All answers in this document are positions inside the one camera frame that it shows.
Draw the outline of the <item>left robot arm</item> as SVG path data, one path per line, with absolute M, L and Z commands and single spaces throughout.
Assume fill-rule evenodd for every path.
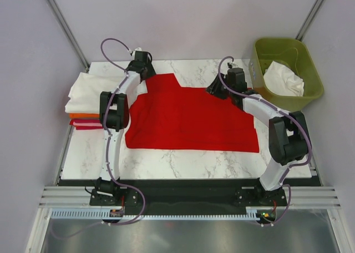
M 133 56 L 117 87 L 100 94 L 99 120 L 104 128 L 104 156 L 98 181 L 113 184 L 119 180 L 120 148 L 130 120 L 129 108 L 138 97 L 137 87 L 156 74 L 149 52 L 137 49 Z

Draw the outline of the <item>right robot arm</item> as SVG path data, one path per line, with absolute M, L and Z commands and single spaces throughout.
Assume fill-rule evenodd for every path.
M 231 98 L 235 106 L 268 127 L 271 160 L 258 179 L 261 187 L 254 191 L 255 201 L 267 205 L 274 198 L 273 191 L 282 186 L 288 172 L 310 161 L 312 145 L 305 116 L 300 111 L 282 110 L 248 88 L 241 68 L 229 68 L 226 74 L 218 72 L 206 91 L 220 99 Z

